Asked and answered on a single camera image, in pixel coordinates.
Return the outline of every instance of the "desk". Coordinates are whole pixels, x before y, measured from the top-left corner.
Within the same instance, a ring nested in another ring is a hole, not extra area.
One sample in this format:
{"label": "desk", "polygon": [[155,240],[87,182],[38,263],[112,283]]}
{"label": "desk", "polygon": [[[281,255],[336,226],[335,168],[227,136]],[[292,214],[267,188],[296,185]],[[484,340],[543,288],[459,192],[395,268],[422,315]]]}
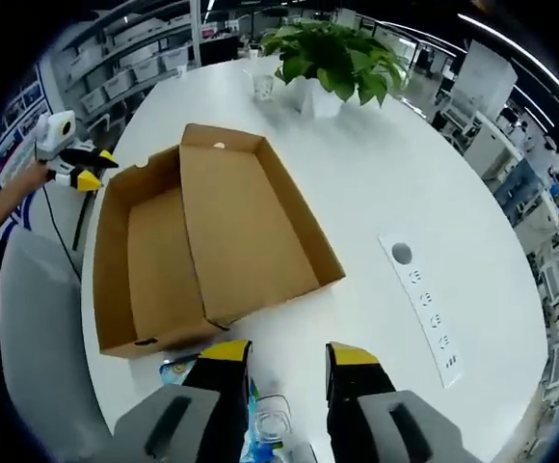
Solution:
{"label": "desk", "polygon": [[[273,69],[275,58],[260,60]],[[481,179],[439,134],[388,97],[335,119],[308,121],[276,102],[254,102],[247,60],[157,84],[115,149],[121,168],[177,144],[187,123],[266,136],[301,189],[344,266],[331,287],[236,322],[228,335],[253,341],[251,372],[284,394],[295,432],[318,461],[333,461],[326,432],[325,343],[378,357],[399,390],[411,389],[458,425],[466,447],[490,461],[521,419],[546,362],[539,295],[519,242]],[[107,172],[106,181],[114,172]],[[123,360],[98,353],[93,249],[103,191],[86,242],[82,317],[100,409],[117,418],[160,387],[163,354]],[[381,248],[380,234],[407,237],[464,359],[464,376],[441,385],[409,297]]]}

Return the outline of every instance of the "cardboard box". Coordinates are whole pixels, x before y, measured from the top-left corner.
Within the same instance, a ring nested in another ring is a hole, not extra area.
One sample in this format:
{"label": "cardboard box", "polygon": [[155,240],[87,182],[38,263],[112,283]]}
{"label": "cardboard box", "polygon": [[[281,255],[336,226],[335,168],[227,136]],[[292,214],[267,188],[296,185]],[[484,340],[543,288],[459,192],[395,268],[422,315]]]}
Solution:
{"label": "cardboard box", "polygon": [[93,265],[100,351],[138,357],[206,340],[343,277],[265,138],[189,124],[180,146],[106,187]]}

